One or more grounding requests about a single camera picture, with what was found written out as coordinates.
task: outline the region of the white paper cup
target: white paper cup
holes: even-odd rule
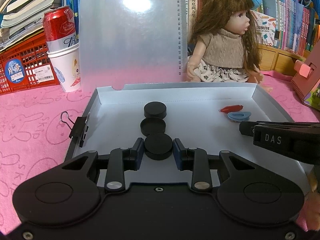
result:
[[[65,92],[81,88],[78,43],[67,49],[49,52],[48,57]]]

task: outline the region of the black binder clip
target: black binder clip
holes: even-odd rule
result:
[[[256,146],[315,165],[315,174],[320,182],[320,123],[246,121],[240,123],[239,131],[253,137]]]
[[[73,127],[71,128],[70,125],[62,120],[62,116],[63,114],[66,113],[67,114],[67,118],[68,120],[73,123]],[[69,114],[67,111],[63,111],[60,115],[60,121],[65,123],[71,130],[70,134],[69,134],[69,138],[80,138],[80,142],[79,142],[79,146],[82,148],[83,143],[84,143],[84,139],[86,136],[86,132],[88,131],[88,126],[87,123],[89,121],[89,117],[90,117],[90,112],[88,113],[87,116],[78,116],[76,121],[73,122],[70,118],[69,118]]]

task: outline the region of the blue round sticker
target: blue round sticker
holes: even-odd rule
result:
[[[8,81],[14,84],[20,83],[26,76],[21,61],[16,58],[5,64],[4,72]]]

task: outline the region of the black cap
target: black cap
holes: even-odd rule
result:
[[[167,115],[167,107],[161,102],[150,102],[144,106],[145,117],[159,117],[164,119]]]
[[[145,154],[153,160],[164,160],[172,154],[173,142],[165,133],[154,133],[144,140]]]
[[[140,129],[144,136],[153,133],[165,133],[165,121],[158,117],[148,117],[142,120]]]

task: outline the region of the doll's hair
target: doll's hair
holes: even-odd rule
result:
[[[246,16],[250,19],[250,26],[241,39],[247,68],[254,71],[254,66],[259,68],[261,58],[258,49],[256,21],[250,11],[252,7],[252,0],[202,0],[202,10],[192,28],[190,41],[197,42],[199,36],[203,34],[212,33],[215,35],[218,30],[226,26],[234,13],[247,11]]]

